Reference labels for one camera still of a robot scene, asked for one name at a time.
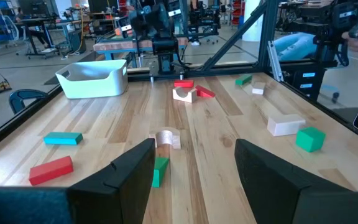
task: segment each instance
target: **green cube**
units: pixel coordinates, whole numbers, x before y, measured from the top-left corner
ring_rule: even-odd
[[[298,131],[295,144],[308,152],[320,150],[326,135],[314,128],[308,127]]]
[[[243,85],[247,82],[250,82],[252,80],[252,75],[245,74],[242,75],[240,78],[236,79],[236,85]]]
[[[160,187],[165,171],[167,169],[169,158],[156,157],[154,164],[154,176],[152,187]]]
[[[81,133],[51,132],[44,137],[45,144],[77,145],[83,139]]]

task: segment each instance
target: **white plastic bin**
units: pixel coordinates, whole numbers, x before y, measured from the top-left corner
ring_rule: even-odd
[[[56,76],[69,99],[117,96],[128,85],[126,60],[73,63],[57,71]]]

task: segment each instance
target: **wooden block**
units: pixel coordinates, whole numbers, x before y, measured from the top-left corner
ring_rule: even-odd
[[[51,132],[44,137],[44,143],[77,145],[82,139],[81,133]]]
[[[240,78],[236,79],[236,85],[243,85],[247,82],[250,82],[252,80],[252,75],[245,74],[242,75]]]
[[[322,148],[325,137],[322,131],[308,127],[298,131],[295,144],[308,152],[314,152]]]
[[[47,162],[30,169],[29,181],[31,185],[38,185],[56,177],[71,173],[74,171],[73,161],[70,156]]]
[[[271,116],[268,118],[267,129],[277,137],[296,134],[305,124],[305,119],[297,114]]]
[[[163,127],[151,130],[149,138],[155,139],[155,147],[170,144],[173,149],[180,149],[180,131],[175,128]]]
[[[252,86],[252,94],[263,95],[265,90],[265,83],[255,82]]]
[[[156,157],[152,187],[161,187],[162,179],[169,163],[169,158]]]
[[[197,100],[197,90],[192,89],[188,93],[185,93],[182,87],[176,87],[172,90],[172,96],[174,100],[192,103]]]
[[[196,89],[197,89],[197,96],[207,97],[207,98],[215,97],[215,93],[213,93],[211,90],[208,90],[200,85],[197,85]]]
[[[173,83],[174,87],[192,88],[194,80],[175,80]]]

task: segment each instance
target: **wooden table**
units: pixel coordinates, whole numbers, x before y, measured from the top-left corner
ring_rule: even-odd
[[[122,36],[115,36],[113,39],[119,39]],[[178,47],[182,49],[182,54],[184,54],[184,50],[187,46],[188,39],[186,37],[178,38]],[[114,60],[114,54],[130,52],[132,54],[132,68],[136,68],[136,56],[135,52],[137,52],[136,43],[132,41],[120,41],[120,42],[102,42],[93,45],[93,50],[98,54],[104,54],[104,58],[106,60]],[[153,43],[151,40],[141,40],[139,41],[139,50],[140,51],[153,51]],[[173,54],[174,60],[177,60],[177,55]]]
[[[152,189],[144,223],[255,223],[234,160],[237,138],[252,143],[343,187],[358,190],[358,136],[265,74],[265,94],[234,85],[238,75],[195,79],[216,93],[193,104],[172,99],[172,81],[130,83],[117,97],[68,100],[61,93],[0,142],[0,185],[29,185],[33,166],[71,156],[75,171],[43,184],[69,186],[109,164],[149,135],[152,128],[181,131],[162,188]],[[321,151],[295,146],[295,136],[272,137],[271,114],[302,115],[326,133]],[[51,131],[84,135],[78,146],[47,146]]]

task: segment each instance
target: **white arch block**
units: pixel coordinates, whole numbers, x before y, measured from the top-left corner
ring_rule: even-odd
[[[197,100],[197,90],[192,89],[190,92],[185,93],[182,87],[176,87],[172,90],[174,100],[181,100],[184,102],[192,103]]]
[[[175,128],[163,127],[151,130],[149,138],[155,139],[155,147],[170,144],[173,149],[180,149],[180,131]]]

